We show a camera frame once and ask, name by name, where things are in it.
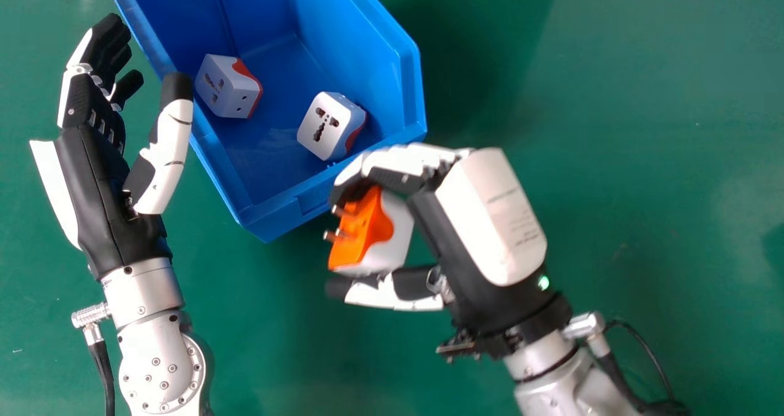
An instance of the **green indicator light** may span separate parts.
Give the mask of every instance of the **green indicator light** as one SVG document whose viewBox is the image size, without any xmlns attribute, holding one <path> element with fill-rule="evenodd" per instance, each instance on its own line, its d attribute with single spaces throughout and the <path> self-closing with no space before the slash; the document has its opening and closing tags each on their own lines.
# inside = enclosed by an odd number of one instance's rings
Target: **green indicator light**
<svg viewBox="0 0 784 416">
<path fill-rule="evenodd" d="M 547 278 L 547 276 L 540 276 L 540 280 L 538 280 L 537 284 L 541 290 L 547 290 L 549 287 L 549 278 Z"/>
</svg>

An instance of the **robotic arm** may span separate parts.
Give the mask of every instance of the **robotic arm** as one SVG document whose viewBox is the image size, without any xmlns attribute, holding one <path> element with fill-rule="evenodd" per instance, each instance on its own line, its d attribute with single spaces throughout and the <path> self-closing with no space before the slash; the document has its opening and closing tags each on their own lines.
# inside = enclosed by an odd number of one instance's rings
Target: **robotic arm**
<svg viewBox="0 0 784 416">
<path fill-rule="evenodd" d="M 448 362 L 503 360 L 524 414 L 684 413 L 680 404 L 639 399 L 602 316 L 573 316 L 551 287 L 546 237 L 500 149 L 412 143 L 368 151 L 336 178 L 330 203 L 341 218 L 325 232 L 330 269 L 343 277 L 330 280 L 327 294 L 397 310 L 447 308 L 456 335 L 437 353 Z M 434 265 L 403 266 L 412 224 Z"/>
<path fill-rule="evenodd" d="M 114 377 L 100 323 L 112 318 L 122 353 L 118 377 L 131 414 L 212 414 L 207 346 L 194 337 L 160 215 L 182 174 L 193 118 L 190 78 L 163 80 L 160 115 L 129 168 L 120 112 L 143 84 L 130 31 L 109 14 L 87 30 L 62 75 L 53 142 L 30 142 L 48 199 L 68 240 L 86 256 L 106 301 L 73 313 L 115 413 Z"/>
</svg>

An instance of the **blue plastic bin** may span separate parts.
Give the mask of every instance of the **blue plastic bin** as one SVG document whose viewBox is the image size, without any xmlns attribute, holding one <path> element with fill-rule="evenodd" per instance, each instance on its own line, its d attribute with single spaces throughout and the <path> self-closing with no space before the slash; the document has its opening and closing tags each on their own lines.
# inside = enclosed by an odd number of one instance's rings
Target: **blue plastic bin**
<svg viewBox="0 0 784 416">
<path fill-rule="evenodd" d="M 239 56 L 264 87 L 250 119 L 196 98 L 190 145 L 233 217 L 262 241 L 324 213 L 337 174 L 364 149 L 422 140 L 420 54 L 378 0 L 115 0 L 162 78 L 205 53 Z M 351 156 L 324 163 L 296 141 L 320 91 L 369 113 Z"/>
</svg>

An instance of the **black cable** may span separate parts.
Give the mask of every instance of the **black cable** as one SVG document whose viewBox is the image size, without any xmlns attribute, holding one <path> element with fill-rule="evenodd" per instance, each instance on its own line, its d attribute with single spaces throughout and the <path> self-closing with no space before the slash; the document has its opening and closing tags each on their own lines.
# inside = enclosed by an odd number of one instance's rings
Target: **black cable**
<svg viewBox="0 0 784 416">
<path fill-rule="evenodd" d="M 600 363 L 603 364 L 605 369 L 611 370 L 611 372 L 610 371 L 607 372 L 608 375 L 610 375 L 611 377 L 616 377 L 617 382 L 619 383 L 616 384 L 616 386 L 619 386 L 621 392 L 625 396 L 627 396 L 627 399 L 629 399 L 630 402 L 632 402 L 633 405 L 635 405 L 635 407 L 638 407 L 638 410 L 641 410 L 641 412 L 644 414 L 650 414 L 650 415 L 691 414 L 691 411 L 689 411 L 689 409 L 686 408 L 686 405 L 683 405 L 681 402 L 675 399 L 675 393 L 673 392 L 673 388 L 671 383 L 669 382 L 667 374 L 664 373 L 662 364 L 658 362 L 658 358 L 656 358 L 656 355 L 653 354 L 653 350 L 650 349 L 650 346 L 647 344 L 644 338 L 642 338 L 642 335 L 640 335 L 639 332 L 636 331 L 636 329 L 632 327 L 631 324 L 627 323 L 626 321 L 623 321 L 622 319 L 613 319 L 612 321 L 607 323 L 605 332 L 607 330 L 612 329 L 613 327 L 622 327 L 627 332 L 629 332 L 630 335 L 635 337 L 639 345 L 642 346 L 642 348 L 649 356 L 650 362 L 652 362 L 653 365 L 656 367 L 656 371 L 658 371 L 658 376 L 661 377 L 661 382 L 663 383 L 664 388 L 666 389 L 667 392 L 667 399 L 665 400 L 657 401 L 650 404 L 644 403 L 644 401 L 639 399 L 633 393 L 628 383 L 625 381 L 624 375 L 622 375 L 620 368 L 618 367 L 618 363 L 615 360 L 615 357 L 613 357 L 612 354 L 608 354 L 607 357 L 608 362 L 606 363 L 600 362 Z"/>
<path fill-rule="evenodd" d="M 109 361 L 109 351 L 106 349 L 106 341 L 98 341 L 90 344 L 87 349 L 95 361 L 101 382 L 104 383 L 104 399 L 106 400 L 106 416 L 115 416 L 115 375 L 111 371 Z"/>
</svg>

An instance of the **green table surface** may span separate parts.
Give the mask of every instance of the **green table surface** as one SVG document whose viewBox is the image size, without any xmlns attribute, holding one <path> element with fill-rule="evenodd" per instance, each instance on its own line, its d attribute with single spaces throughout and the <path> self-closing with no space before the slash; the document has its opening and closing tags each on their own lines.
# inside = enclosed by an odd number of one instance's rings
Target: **green table surface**
<svg viewBox="0 0 784 416">
<path fill-rule="evenodd" d="M 575 310 L 634 323 L 695 413 L 782 414 L 784 0 L 382 2 L 421 48 L 429 142 L 506 150 Z M 64 62 L 112 10 L 0 0 L 3 415 L 103 412 L 69 319 L 102 294 L 28 140 L 56 135 Z M 125 112 L 128 151 L 160 90 L 134 48 L 149 80 Z M 165 221 L 187 310 L 215 352 L 218 416 L 517 414 L 502 365 L 434 355 L 451 335 L 445 312 L 324 297 L 320 235 L 333 220 L 265 245 L 188 159 Z M 421 241 L 410 259 L 429 260 Z M 610 339 L 639 393 L 662 398 L 632 338 Z"/>
</svg>

